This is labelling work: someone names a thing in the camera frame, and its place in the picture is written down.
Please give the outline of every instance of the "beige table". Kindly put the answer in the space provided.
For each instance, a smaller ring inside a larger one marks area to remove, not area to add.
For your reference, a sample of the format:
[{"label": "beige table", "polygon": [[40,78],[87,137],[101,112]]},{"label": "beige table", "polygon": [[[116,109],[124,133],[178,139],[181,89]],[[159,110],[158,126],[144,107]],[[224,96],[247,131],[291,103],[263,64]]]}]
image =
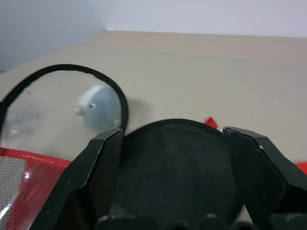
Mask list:
[{"label": "beige table", "polygon": [[[30,73],[59,63],[94,68],[120,85],[130,103],[127,133],[160,119],[203,122],[212,116],[221,130],[254,130],[291,160],[307,160],[307,39],[107,32],[0,75],[0,98]],[[44,124],[32,137],[2,144],[74,159],[95,135],[77,118],[65,120],[73,117],[77,95],[97,83],[92,78],[80,83],[79,75],[57,72],[35,85],[44,92],[41,106],[52,95],[54,104],[69,107],[49,114],[64,116],[56,118],[58,126]],[[52,90],[63,76],[73,94]]]}]

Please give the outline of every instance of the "white toy bird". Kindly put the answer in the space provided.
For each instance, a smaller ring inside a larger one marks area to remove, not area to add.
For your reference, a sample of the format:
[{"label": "white toy bird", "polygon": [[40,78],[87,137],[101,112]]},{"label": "white toy bird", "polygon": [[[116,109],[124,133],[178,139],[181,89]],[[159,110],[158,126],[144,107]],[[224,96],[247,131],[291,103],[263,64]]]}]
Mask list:
[{"label": "white toy bird", "polygon": [[107,85],[95,85],[81,95],[75,114],[97,132],[119,128],[121,104],[116,92]]}]

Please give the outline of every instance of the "toy eye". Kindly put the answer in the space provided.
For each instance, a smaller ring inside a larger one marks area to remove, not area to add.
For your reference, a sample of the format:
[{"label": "toy eye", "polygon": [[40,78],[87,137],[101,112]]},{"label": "toy eye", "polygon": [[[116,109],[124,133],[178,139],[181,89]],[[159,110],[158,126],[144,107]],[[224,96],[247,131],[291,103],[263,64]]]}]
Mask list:
[{"label": "toy eye", "polygon": [[96,105],[95,105],[95,104],[89,104],[88,107],[89,107],[90,109],[95,109],[95,108],[96,108]]}]

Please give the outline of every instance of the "red object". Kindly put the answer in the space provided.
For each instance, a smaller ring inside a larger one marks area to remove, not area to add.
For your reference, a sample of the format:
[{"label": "red object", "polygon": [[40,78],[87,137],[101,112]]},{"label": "red object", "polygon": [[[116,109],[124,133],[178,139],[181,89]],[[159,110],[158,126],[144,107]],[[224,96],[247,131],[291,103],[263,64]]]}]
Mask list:
[{"label": "red object", "polygon": [[212,128],[218,128],[218,125],[217,123],[215,122],[215,120],[210,116],[205,122],[204,122],[205,125],[208,125]]},{"label": "red object", "polygon": [[307,175],[307,162],[300,162],[296,165]]},{"label": "red object", "polygon": [[70,161],[4,148],[0,149],[0,156],[25,161],[23,179],[6,230],[27,230]]}]

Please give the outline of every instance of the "toy beak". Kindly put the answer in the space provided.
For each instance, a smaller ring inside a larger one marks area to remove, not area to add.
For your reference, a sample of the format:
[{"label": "toy beak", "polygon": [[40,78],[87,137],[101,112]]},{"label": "toy beak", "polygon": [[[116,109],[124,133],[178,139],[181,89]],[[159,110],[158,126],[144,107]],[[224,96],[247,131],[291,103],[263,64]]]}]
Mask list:
[{"label": "toy beak", "polygon": [[76,115],[82,115],[85,112],[82,106],[75,107],[73,111]]}]

